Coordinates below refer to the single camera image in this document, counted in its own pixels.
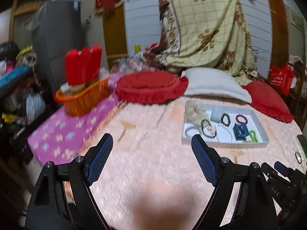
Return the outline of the red ruffled pillow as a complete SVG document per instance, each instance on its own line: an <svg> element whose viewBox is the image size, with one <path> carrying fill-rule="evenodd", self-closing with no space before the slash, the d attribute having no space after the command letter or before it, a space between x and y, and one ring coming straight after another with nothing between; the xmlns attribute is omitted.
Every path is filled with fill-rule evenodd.
<svg viewBox="0 0 307 230"><path fill-rule="evenodd" d="M182 96L188 78L165 71L143 71L122 76L115 93L119 100L138 104L162 104Z"/></svg>
<svg viewBox="0 0 307 230"><path fill-rule="evenodd" d="M256 80L242 88L250 94L252 102L249 104L257 111L284 123L291 123L294 120L284 100L267 83Z"/></svg>

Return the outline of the red ruffled pillow right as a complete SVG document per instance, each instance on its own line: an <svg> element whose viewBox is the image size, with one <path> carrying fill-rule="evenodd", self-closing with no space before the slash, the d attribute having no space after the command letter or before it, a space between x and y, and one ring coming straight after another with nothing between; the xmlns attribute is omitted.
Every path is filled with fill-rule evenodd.
<svg viewBox="0 0 307 230"><path fill-rule="evenodd" d="M252 102L249 104L257 111L284 123L291 123L294 120L284 100L267 83L256 80L242 88L250 94Z"/></svg>

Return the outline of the dark blue hair claw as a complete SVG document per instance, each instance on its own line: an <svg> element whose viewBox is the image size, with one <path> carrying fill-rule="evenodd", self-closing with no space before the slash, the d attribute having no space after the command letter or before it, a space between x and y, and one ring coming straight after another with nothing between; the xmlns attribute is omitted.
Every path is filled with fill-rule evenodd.
<svg viewBox="0 0 307 230"><path fill-rule="evenodd" d="M234 124L233 132L237 141L245 141L246 137L249 135L246 124Z"/></svg>

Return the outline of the white cream pillow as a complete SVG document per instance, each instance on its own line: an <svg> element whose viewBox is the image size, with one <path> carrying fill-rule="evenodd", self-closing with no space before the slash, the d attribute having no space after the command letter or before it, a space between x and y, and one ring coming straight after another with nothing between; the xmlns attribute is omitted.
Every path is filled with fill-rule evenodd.
<svg viewBox="0 0 307 230"><path fill-rule="evenodd" d="M227 72L208 67L195 67L182 72L188 79L185 96L212 96L233 98L251 103L252 97Z"/></svg>

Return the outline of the red box in basket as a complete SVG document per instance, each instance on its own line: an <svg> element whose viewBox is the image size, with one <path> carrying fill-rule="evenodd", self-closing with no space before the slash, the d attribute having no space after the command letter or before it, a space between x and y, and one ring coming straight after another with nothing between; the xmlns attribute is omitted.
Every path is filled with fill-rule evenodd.
<svg viewBox="0 0 307 230"><path fill-rule="evenodd" d="M72 49L64 57L64 67L68 85L76 86L93 81L99 75L102 48L93 45L81 51Z"/></svg>

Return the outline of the orange plastic basket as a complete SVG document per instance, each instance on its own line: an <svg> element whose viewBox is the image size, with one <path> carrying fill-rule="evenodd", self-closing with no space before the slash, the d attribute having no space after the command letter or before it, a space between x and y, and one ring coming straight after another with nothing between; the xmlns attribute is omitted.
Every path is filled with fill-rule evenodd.
<svg viewBox="0 0 307 230"><path fill-rule="evenodd" d="M109 96L108 77L98 80L85 90L71 96L64 96L61 90L54 94L54 100L64 106L69 116L83 116L103 99Z"/></svg>

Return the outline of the purple floral sheet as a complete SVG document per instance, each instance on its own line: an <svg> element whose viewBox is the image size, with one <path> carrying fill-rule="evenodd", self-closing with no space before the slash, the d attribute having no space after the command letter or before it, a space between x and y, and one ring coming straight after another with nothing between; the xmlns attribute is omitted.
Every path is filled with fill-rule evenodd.
<svg viewBox="0 0 307 230"><path fill-rule="evenodd" d="M62 107L28 137L28 145L40 165L48 161L66 163L78 155L96 129L102 126L119 104L115 88L121 77L119 73L109 77L110 95L86 115L72 117Z"/></svg>

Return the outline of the light blue fuzzy scrunchie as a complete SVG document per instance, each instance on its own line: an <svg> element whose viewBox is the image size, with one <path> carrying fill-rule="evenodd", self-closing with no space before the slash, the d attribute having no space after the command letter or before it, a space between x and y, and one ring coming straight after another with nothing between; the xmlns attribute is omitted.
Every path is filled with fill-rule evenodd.
<svg viewBox="0 0 307 230"><path fill-rule="evenodd" d="M210 121L220 123L225 110L221 106L215 105L212 109Z"/></svg>

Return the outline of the cream dotted scrunchie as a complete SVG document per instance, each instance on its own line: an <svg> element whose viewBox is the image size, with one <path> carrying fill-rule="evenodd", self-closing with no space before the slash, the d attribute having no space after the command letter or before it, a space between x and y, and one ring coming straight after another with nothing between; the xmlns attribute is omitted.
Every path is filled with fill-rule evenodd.
<svg viewBox="0 0 307 230"><path fill-rule="evenodd" d="M209 115L200 102L188 100L185 104L184 119L185 123L201 126L203 120L209 120Z"/></svg>

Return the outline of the pink quilted bedspread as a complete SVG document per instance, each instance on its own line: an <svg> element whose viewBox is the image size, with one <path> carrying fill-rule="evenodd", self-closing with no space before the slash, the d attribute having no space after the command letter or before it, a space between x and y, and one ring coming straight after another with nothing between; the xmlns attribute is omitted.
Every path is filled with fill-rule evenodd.
<svg viewBox="0 0 307 230"><path fill-rule="evenodd" d="M190 145L182 144L186 98L166 105L128 103L99 125L79 150L109 133L113 149L91 186L114 229L192 229L213 192Z"/></svg>

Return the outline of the red ruffled pillow left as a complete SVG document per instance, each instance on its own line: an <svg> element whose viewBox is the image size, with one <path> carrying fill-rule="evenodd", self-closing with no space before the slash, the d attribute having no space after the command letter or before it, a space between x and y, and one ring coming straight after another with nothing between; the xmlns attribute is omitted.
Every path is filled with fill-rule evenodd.
<svg viewBox="0 0 307 230"><path fill-rule="evenodd" d="M162 104L182 96L188 78L165 71L143 71L122 76L115 93L119 100L138 104Z"/></svg>

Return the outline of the yellow floral blanket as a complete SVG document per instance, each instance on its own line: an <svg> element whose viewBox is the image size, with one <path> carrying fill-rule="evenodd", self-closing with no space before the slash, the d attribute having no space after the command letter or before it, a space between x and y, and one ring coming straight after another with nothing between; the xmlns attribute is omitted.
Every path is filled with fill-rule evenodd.
<svg viewBox="0 0 307 230"><path fill-rule="evenodd" d="M227 72L239 85L256 70L240 0L159 0L162 31L143 53L152 67L180 73L194 67Z"/></svg>

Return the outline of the white shallow cardboard tray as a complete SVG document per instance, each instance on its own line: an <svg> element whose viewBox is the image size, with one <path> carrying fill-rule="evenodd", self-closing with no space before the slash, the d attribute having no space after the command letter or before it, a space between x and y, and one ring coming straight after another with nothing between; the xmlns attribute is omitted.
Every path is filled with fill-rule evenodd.
<svg viewBox="0 0 307 230"><path fill-rule="evenodd" d="M215 105L201 103L209 115L209 120L203 120L201 126L185 123L183 119L182 144L190 144L194 135L200 135L210 147L228 149L265 148L270 140L255 112L245 108L221 106L225 113L220 123L211 122L210 116ZM234 136L234 124L246 124L249 135L245 141L237 141Z"/></svg>

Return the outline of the red shopping bag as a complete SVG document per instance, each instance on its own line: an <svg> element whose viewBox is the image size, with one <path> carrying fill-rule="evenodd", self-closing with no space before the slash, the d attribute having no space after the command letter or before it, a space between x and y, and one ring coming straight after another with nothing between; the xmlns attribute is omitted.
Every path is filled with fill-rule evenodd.
<svg viewBox="0 0 307 230"><path fill-rule="evenodd" d="M273 66L269 71L269 84L281 95L288 96L295 74L286 63L282 68Z"/></svg>

